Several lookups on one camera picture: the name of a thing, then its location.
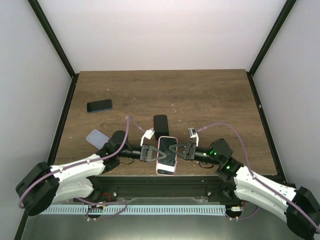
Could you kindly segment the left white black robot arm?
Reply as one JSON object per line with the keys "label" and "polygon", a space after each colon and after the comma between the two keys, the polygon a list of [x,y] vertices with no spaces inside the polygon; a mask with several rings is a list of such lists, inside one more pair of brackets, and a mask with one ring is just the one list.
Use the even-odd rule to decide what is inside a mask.
{"label": "left white black robot arm", "polygon": [[130,144],[128,133],[118,130],[96,153],[84,159],[60,165],[37,163],[15,188],[18,207],[29,216],[36,216],[52,204],[70,199],[97,202],[102,196],[102,186],[96,177],[116,168],[120,158],[148,163],[166,156],[152,145]]}

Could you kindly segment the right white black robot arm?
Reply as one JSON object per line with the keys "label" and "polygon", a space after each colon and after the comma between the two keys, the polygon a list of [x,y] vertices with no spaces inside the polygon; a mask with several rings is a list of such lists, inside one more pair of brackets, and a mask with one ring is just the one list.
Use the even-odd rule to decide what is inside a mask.
{"label": "right white black robot arm", "polygon": [[275,182],[233,158],[233,151],[224,139],[214,141],[209,148],[191,142],[172,144],[169,150],[186,161],[217,165],[215,173],[229,183],[222,188],[229,202],[250,202],[283,220],[287,227],[304,240],[320,232],[320,204],[313,193],[301,186],[296,189]]}

